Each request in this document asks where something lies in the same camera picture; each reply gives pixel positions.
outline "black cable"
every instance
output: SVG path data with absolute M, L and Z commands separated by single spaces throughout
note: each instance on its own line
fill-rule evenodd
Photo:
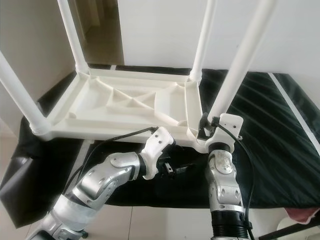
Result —
M 255 188 L 255 168 L 254 168 L 254 164 L 252 162 L 251 159 L 251 155 L 249 154 L 249 152 L 247 151 L 246 147 L 238 140 L 237 137 L 235 137 L 228 129 L 226 129 L 225 127 L 221 126 L 219 123 L 216 124 L 217 127 L 221 128 L 224 132 L 226 132 L 237 144 L 240 145 L 240 147 L 243 149 L 243 151 L 245 152 L 245 154 L 247 155 L 250 165 L 251 165 L 251 171 L 252 171 L 252 184 L 250 187 L 250 192 L 249 192 L 249 196 L 248 196 L 248 204 L 247 207 L 245 208 L 245 212 L 244 212 L 244 220 L 246 221 L 247 225 L 250 225 L 249 222 L 249 208 L 250 208 L 250 204 L 251 204 L 251 199 L 252 199 L 252 195 L 254 193 L 254 188 Z M 254 235 L 251 231 L 251 229 L 247 229 L 248 233 L 250 235 L 251 240 L 255 240 Z
M 76 177 L 77 173 L 79 173 L 77 179 L 76 179 L 76 182 L 79 181 L 84 169 L 86 168 L 86 165 L 88 164 L 89 162 L 89 159 L 91 158 L 92 154 L 99 148 L 101 147 L 102 145 L 106 144 L 106 143 L 109 143 L 109 142 L 113 142 L 113 141 L 116 141 L 116 140 L 119 140 L 119 139 L 124 139 L 124 138 L 127 138 L 127 137 L 131 137 L 131 136 L 134 136 L 134 135 L 138 135 L 138 134 L 142 134 L 142 133 L 145 133 L 147 131 L 151 131 L 152 133 L 155 132 L 156 130 L 158 129 L 158 127 L 148 127 L 148 128 L 145 128 L 145 129 L 142 129 L 142 130 L 139 130 L 139 131 L 134 131 L 134 132 L 131 132 L 131 133 L 128 133 L 128 134 L 125 134 L 125 135 L 120 135 L 120 136 L 115 136 L 113 138 L 109 138 L 107 140 L 104 140 L 102 142 L 100 142 L 97 146 L 94 147 L 94 149 L 90 152 L 89 156 L 84 160 L 84 163 L 74 172 L 74 174 L 71 176 L 70 180 L 66 183 L 63 191 L 62 191 L 62 194 L 65 194 L 69 185 L 71 184 L 71 182 L 73 181 L 73 179 Z

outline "white tube leg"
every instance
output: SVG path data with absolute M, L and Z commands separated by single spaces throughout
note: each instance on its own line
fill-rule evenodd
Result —
M 70 47 L 73 53 L 75 68 L 78 72 L 88 74 L 89 67 L 82 52 L 80 41 L 77 35 L 75 23 L 73 21 L 68 0 L 57 0 L 60 8 L 64 28 L 69 39 Z
M 263 34 L 268 25 L 271 14 L 277 0 L 260 0 L 253 18 L 246 30 L 230 70 L 228 71 L 221 89 L 216 96 L 214 104 L 208 115 L 211 122 L 213 117 L 219 117 L 226 113 L 233 101 L 242 81 L 244 80 L 250 64 L 255 56 L 256 50 L 261 42 Z
M 207 0 L 199 42 L 189 76 L 191 81 L 200 82 L 202 79 L 202 68 L 206 57 L 212 25 L 214 23 L 216 6 L 217 0 Z
M 51 130 L 51 125 L 37 108 L 17 75 L 10 67 L 0 51 L 0 80 L 14 102 L 20 108 L 30 123 L 30 128 L 35 135 L 44 135 Z

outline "doorway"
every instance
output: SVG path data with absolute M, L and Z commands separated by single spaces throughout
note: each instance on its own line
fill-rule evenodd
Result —
M 124 65 L 117 0 L 69 0 L 88 64 Z

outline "red cloth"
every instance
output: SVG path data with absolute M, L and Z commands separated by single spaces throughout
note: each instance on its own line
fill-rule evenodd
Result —
M 285 208 L 285 210 L 292 220 L 295 220 L 299 224 L 308 224 L 320 208 Z

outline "black mat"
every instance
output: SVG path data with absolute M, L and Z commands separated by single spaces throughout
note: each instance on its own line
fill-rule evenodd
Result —
M 118 66 L 117 70 L 179 75 L 187 75 L 190 71 L 185 68 L 137 66 Z M 210 110 L 226 73 L 225 70 L 203 70 L 199 86 L 203 112 Z M 285 74 L 276 76 L 282 78 L 281 84 L 299 89 Z M 39 100 L 45 115 L 51 111 L 72 77 L 70 75 L 62 80 Z M 312 104 L 303 93 L 299 97 Z M 228 113 L 244 118 L 240 135 L 253 156 L 256 169 L 256 188 L 251 207 L 319 207 L 320 157 L 270 77 L 266 73 L 249 72 Z M 312 122 L 318 123 L 319 110 L 312 108 L 312 114 Z M 312 129 L 319 132 L 317 124 Z M 50 209 L 64 188 L 81 144 L 82 140 L 66 138 L 42 142 L 31 133 L 27 121 L 22 119 L 19 143 L 0 186 L 1 201 L 17 227 L 38 220 Z M 139 152 L 142 148 L 142 144 L 113 142 L 98 152 L 87 168 L 101 162 L 110 153 Z M 174 168 L 187 171 L 177 174 L 175 179 L 158 174 L 153 180 L 128 182 L 119 187 L 107 203 L 208 208 L 208 186 L 203 173 L 207 155 L 199 154 L 192 148 L 176 146 L 168 149 L 164 157 L 171 158 Z M 251 170 L 248 159 L 237 145 L 233 161 L 246 204 Z

